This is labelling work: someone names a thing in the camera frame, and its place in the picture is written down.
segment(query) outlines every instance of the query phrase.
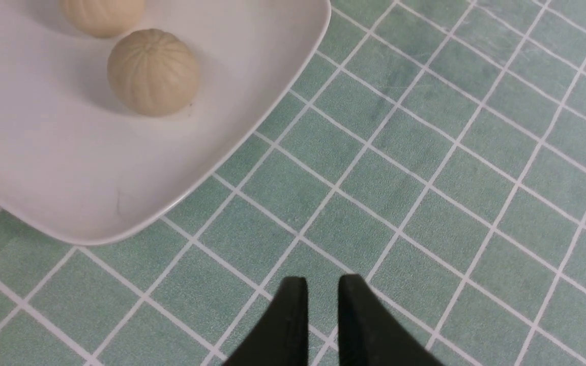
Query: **square plate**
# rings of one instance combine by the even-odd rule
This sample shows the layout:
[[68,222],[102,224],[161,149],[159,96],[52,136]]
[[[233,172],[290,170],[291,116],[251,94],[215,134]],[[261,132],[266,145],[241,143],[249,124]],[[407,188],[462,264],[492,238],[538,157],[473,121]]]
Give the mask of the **square plate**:
[[107,85],[120,39],[80,35],[56,0],[0,0],[0,206],[91,246],[151,224],[258,127],[327,30],[328,0],[149,0],[133,30],[160,28],[197,55],[193,104],[130,113]]

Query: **table surface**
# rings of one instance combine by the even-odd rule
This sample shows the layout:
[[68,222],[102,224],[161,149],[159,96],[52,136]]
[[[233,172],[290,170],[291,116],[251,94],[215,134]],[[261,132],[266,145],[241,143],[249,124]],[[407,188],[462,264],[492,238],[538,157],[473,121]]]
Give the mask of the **table surface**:
[[266,122],[137,236],[0,209],[0,364],[221,364],[284,276],[337,364],[347,272],[445,364],[586,364],[586,0],[335,0]]

